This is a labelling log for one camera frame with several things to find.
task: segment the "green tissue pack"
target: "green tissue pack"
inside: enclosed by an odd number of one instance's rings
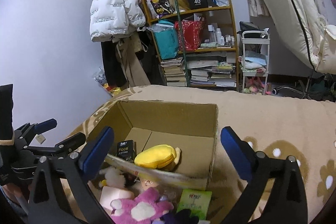
[[[184,189],[177,211],[190,209],[191,216],[198,216],[199,220],[205,220],[210,204],[212,192]]]

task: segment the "stack of books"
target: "stack of books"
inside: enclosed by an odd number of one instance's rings
[[[207,84],[209,80],[209,72],[206,70],[191,70],[190,82],[193,84]]]
[[[235,66],[221,62],[216,67],[211,68],[209,80],[216,86],[236,87]]]
[[[191,84],[236,87],[236,66],[216,60],[188,62],[191,67]]]
[[[161,61],[168,86],[187,86],[183,58],[175,58]]]

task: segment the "wall socket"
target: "wall socket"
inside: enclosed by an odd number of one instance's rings
[[[36,135],[36,136],[35,136],[35,139],[37,139],[37,141],[38,141],[40,144],[44,143],[44,141],[46,140],[46,138],[44,138],[44,136],[43,136],[42,134],[40,134],[40,135]]]

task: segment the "blue gripper pad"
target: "blue gripper pad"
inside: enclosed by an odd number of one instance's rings
[[[34,127],[34,133],[40,135],[44,132],[47,132],[57,126],[57,121],[55,119],[50,119],[41,123],[38,123]]]
[[[231,127],[224,127],[220,141],[234,165],[239,177],[250,182],[256,159],[254,151],[247,142],[242,141]]]
[[[96,177],[113,141],[113,129],[106,126],[95,140],[87,143],[82,149],[78,166],[83,172],[82,179],[85,182]]]

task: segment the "bottle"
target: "bottle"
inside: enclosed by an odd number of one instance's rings
[[[217,42],[216,34],[215,34],[214,29],[213,29],[213,25],[208,25],[208,31],[209,31],[209,36],[210,36],[210,43]]]
[[[221,44],[221,37],[222,37],[222,32],[220,28],[216,29],[216,38],[217,38],[217,44]]]
[[[223,36],[220,38],[220,45],[225,46],[225,37]]]
[[[228,36],[227,36],[227,38],[228,38],[228,40],[227,40],[227,42],[226,42],[226,43],[227,43],[227,45],[228,45],[228,46],[230,46],[230,47],[231,47],[231,36],[230,36],[230,35],[228,35]]]

